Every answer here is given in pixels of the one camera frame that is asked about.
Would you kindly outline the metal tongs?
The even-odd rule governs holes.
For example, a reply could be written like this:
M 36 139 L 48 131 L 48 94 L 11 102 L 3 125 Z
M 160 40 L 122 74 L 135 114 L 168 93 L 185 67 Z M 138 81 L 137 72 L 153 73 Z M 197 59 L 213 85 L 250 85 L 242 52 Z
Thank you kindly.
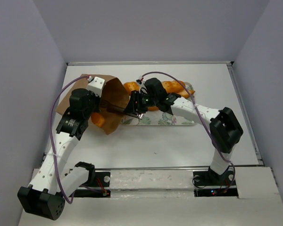
M 110 113 L 117 113 L 117 114 L 126 115 L 126 114 L 123 113 L 124 108 L 122 108 L 120 106 L 117 106 L 117 105 L 113 105 L 113 104 L 111 104 L 110 102 L 108 102 L 106 100 L 101 101 L 100 107 L 106 109 L 106 111 L 110 112 Z M 140 113 L 137 116 L 135 116 L 135 115 L 127 115 L 127 116 L 130 116 L 130 117 L 142 120 L 143 117 L 144 117 L 144 114 Z

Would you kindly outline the small fake bread piece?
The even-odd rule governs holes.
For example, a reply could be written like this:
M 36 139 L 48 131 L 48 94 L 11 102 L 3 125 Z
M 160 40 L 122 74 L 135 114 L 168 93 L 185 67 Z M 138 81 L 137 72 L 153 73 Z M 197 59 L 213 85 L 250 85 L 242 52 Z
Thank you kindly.
M 100 113 L 92 113 L 91 121 L 94 125 L 96 125 L 99 128 L 102 128 L 106 122 L 104 116 L 102 116 Z

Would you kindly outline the brown paper bag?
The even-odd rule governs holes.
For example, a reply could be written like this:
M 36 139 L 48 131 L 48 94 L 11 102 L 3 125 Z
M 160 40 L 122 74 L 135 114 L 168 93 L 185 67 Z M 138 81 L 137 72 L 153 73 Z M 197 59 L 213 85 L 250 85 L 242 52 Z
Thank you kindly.
M 99 77 L 105 80 L 105 86 L 102 91 L 101 101 L 100 101 L 100 112 L 99 114 L 105 119 L 105 123 L 102 125 L 101 129 L 106 135 L 113 133 L 120 125 L 123 115 L 121 113 L 115 113 L 108 110 L 109 105 L 115 105 L 121 108 L 126 108 L 129 102 L 129 94 L 124 88 L 122 82 L 112 75 L 101 75 L 93 74 L 92 77 Z M 60 99 L 59 105 L 55 111 L 62 115 L 65 110 L 69 107 L 69 98 L 71 92 L 74 89 L 86 88 L 87 80 L 80 79 L 71 86 L 70 90 L 66 93 L 64 98 Z

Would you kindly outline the short fake bread loaf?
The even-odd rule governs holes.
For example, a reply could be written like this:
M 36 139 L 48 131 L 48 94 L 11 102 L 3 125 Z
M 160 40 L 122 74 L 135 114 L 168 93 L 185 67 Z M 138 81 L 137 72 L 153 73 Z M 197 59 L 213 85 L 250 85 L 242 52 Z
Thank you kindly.
M 189 94 L 191 94 L 193 96 L 194 93 L 195 93 L 195 90 L 188 90 L 188 91 L 182 90 L 180 92 L 177 92 L 178 95 L 180 95 L 184 98 L 189 98 L 190 97 Z M 156 107 L 156 106 L 148 107 L 148 111 L 158 111 L 158 110 L 159 110 L 159 108 Z

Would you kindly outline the long scored fake baguette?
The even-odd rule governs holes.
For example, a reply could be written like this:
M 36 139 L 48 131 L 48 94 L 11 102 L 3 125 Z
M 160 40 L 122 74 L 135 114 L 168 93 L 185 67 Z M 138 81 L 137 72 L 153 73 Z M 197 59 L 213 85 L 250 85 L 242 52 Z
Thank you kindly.
M 168 93 L 172 93 L 172 92 L 179 93 L 182 90 L 184 90 L 182 85 L 180 85 L 176 81 L 163 81 L 162 85 Z M 140 90 L 139 84 L 135 81 L 126 82 L 126 83 L 123 84 L 123 86 L 126 89 L 126 91 L 128 92 L 128 94 L 131 94 L 132 91 L 139 91 Z

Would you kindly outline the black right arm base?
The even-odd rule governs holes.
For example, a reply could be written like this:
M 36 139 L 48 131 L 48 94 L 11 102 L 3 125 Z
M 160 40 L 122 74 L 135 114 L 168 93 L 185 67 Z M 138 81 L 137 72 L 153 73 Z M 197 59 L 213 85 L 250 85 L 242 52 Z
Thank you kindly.
M 226 170 L 222 175 L 210 170 L 194 171 L 192 177 L 194 196 L 200 197 L 238 197 L 233 171 Z

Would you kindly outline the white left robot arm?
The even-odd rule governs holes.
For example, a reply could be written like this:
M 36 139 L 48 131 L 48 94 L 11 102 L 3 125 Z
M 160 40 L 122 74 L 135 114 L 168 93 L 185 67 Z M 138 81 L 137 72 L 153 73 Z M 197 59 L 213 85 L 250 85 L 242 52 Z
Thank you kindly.
M 17 193 L 25 212 L 51 220 L 60 217 L 66 203 L 72 203 L 78 187 L 90 186 L 95 180 L 95 167 L 91 163 L 77 163 L 65 178 L 61 178 L 61 173 L 87 129 L 91 114 L 99 110 L 100 96 L 87 89 L 75 89 L 69 104 L 56 134 L 50 135 L 51 149 L 38 173 Z

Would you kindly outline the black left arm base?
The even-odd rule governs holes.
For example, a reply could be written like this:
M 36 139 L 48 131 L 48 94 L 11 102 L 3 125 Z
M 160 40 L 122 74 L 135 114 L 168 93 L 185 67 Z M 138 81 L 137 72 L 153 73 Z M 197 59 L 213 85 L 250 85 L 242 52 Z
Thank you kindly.
M 96 171 L 91 163 L 77 163 L 62 179 L 67 196 L 74 198 L 109 198 L 110 172 Z

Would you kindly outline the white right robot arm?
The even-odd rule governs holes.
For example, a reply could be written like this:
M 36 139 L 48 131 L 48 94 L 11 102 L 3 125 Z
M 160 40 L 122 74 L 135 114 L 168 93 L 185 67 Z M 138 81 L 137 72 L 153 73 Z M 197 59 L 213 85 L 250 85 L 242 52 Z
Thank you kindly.
M 131 92 L 124 113 L 144 114 L 151 107 L 204 127 L 215 148 L 207 178 L 214 185 L 220 184 L 230 166 L 232 150 L 243 135 L 243 129 L 232 109 L 225 107 L 218 110 L 198 105 L 193 99 L 188 100 L 180 94 L 166 91 L 157 78 L 145 81 L 139 90 Z

